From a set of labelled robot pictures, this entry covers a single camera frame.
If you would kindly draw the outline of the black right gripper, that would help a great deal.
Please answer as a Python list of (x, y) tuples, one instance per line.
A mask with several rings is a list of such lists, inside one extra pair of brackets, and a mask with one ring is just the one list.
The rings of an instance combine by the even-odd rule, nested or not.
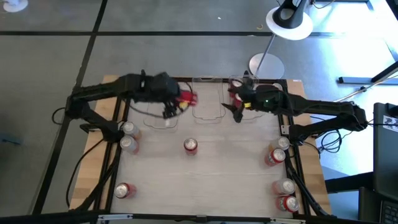
[(231, 85), (228, 91), (234, 94), (241, 94), (243, 106), (222, 104), (222, 106), (232, 112), (236, 123), (241, 122), (244, 109), (272, 114), (282, 114), (284, 112), (284, 92), (275, 86), (259, 85), (256, 89), (253, 89), (247, 85)]

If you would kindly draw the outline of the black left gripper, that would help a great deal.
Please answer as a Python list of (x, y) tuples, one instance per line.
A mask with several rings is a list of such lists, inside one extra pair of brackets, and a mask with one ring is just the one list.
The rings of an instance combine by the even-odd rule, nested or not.
[(178, 82), (168, 73), (154, 76), (141, 75), (140, 89), (136, 91), (136, 101), (148, 103), (164, 103), (163, 118), (170, 119), (177, 115), (177, 106), (173, 101), (180, 96)]

